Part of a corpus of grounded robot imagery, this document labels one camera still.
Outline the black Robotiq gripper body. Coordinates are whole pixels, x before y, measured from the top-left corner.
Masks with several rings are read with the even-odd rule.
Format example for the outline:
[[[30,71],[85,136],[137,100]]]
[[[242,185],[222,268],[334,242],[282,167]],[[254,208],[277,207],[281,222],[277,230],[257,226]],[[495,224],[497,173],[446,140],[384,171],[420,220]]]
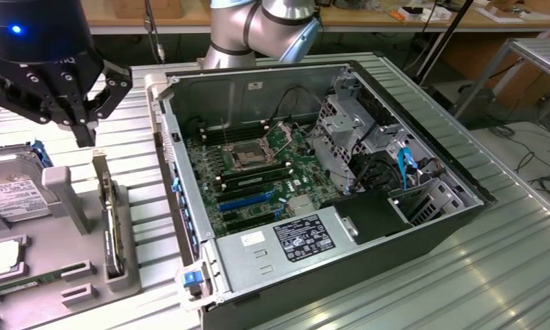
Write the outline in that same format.
[[[0,1],[0,77],[82,124],[82,60],[104,60],[80,1]]]

